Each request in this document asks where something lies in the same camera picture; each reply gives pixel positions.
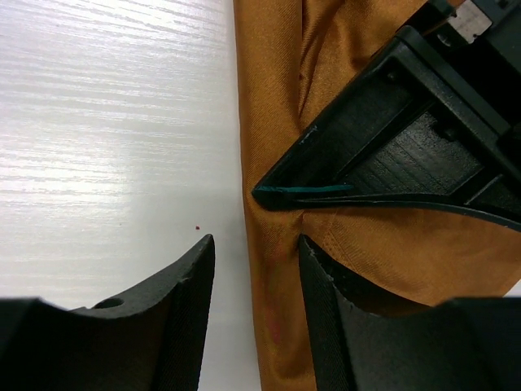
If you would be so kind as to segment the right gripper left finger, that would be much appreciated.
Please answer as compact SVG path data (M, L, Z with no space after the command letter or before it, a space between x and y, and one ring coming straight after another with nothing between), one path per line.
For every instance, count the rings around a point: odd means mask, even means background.
M214 239L205 235L171 265L92 308L2 299L2 389L197 389L214 272Z

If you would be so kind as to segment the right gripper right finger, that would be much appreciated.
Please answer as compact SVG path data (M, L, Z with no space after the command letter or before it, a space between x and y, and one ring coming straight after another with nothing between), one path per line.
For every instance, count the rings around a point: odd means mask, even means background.
M341 265L307 235L299 268L318 389L519 389L519 298L421 305Z

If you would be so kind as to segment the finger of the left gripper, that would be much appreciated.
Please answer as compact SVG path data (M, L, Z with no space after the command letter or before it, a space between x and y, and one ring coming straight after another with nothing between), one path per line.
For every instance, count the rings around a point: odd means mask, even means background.
M507 122L410 26L325 107L254 186L264 208L298 194L432 194L520 209Z
M287 210L324 209L333 207L367 208L412 208L437 210L475 217L486 222L510 228L520 232L520 213L510 207L501 207L471 200L458 200L451 196L432 194L399 195L361 195L361 196L326 196L298 194L288 201Z

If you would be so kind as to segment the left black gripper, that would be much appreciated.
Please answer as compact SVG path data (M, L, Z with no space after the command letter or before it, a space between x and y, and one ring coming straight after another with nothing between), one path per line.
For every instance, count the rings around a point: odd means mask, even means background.
M427 1L404 22L507 122L499 139L520 162L520 2Z

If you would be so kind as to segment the orange cloth napkin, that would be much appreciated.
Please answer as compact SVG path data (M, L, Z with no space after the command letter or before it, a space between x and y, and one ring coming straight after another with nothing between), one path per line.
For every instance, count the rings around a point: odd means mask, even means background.
M263 209L253 187L421 6L419 1L237 1L243 199L264 390L313 390L298 238L424 305L501 297L520 279L518 232L419 209Z

